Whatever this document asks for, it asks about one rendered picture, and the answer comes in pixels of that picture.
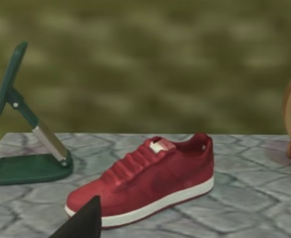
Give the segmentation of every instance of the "stone floor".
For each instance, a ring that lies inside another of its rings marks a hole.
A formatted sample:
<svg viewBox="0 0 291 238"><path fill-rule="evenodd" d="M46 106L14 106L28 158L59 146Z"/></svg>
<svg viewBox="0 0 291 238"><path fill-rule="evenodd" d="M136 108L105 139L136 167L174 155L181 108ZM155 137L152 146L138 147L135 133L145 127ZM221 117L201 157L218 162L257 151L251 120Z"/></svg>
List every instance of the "stone floor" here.
<svg viewBox="0 0 291 238"><path fill-rule="evenodd" d="M58 134L74 155L75 172L43 184L0 186L0 238L47 238L67 218L68 193L98 177L152 135ZM164 135L184 140L190 135ZM291 238L291 164L287 136L212 135L214 190L102 238ZM0 156L42 153L31 134L7 134Z"/></svg>

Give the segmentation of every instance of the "green stand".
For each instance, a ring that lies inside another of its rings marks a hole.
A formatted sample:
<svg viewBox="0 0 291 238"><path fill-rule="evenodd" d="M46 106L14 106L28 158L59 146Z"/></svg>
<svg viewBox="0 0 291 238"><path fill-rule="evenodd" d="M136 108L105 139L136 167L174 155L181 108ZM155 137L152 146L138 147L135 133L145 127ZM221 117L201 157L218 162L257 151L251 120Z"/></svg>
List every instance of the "green stand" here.
<svg viewBox="0 0 291 238"><path fill-rule="evenodd" d="M0 116L6 103L18 110L32 126L32 132L50 154L22 155L0 158L0 185L49 182L63 179L73 172L69 150L34 115L24 98L13 87L27 43L19 44L11 56L0 86Z"/></svg>

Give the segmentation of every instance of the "olive green backdrop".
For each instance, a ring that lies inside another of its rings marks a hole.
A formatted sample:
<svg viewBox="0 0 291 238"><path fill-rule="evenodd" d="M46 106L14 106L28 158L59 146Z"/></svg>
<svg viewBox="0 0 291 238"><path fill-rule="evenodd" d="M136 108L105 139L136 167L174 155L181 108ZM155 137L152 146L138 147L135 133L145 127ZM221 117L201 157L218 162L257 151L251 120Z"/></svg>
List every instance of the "olive green backdrop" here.
<svg viewBox="0 0 291 238"><path fill-rule="evenodd" d="M291 0L1 0L0 79L23 40L16 87L56 132L285 133Z"/></svg>

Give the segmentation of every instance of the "red shoe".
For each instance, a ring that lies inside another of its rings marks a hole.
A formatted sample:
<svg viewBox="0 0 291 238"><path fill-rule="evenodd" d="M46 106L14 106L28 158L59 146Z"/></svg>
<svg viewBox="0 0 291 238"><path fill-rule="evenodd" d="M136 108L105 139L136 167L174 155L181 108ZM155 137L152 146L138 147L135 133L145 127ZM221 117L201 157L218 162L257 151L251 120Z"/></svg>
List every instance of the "red shoe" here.
<svg viewBox="0 0 291 238"><path fill-rule="evenodd" d="M208 193L213 170L213 143L207 135L198 133L185 142L154 137L73 191L65 211L72 216L99 195L102 227L127 225Z"/></svg>

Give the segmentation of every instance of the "white shoe tongue label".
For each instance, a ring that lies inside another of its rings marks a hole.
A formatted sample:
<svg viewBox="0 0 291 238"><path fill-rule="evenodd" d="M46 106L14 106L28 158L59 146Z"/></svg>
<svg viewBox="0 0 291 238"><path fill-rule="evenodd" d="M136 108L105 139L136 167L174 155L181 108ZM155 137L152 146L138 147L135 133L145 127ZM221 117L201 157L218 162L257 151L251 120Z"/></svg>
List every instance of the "white shoe tongue label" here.
<svg viewBox="0 0 291 238"><path fill-rule="evenodd" d="M175 145L166 139L161 139L156 143L151 142L150 148L155 152L158 153L160 150L170 150L174 149Z"/></svg>

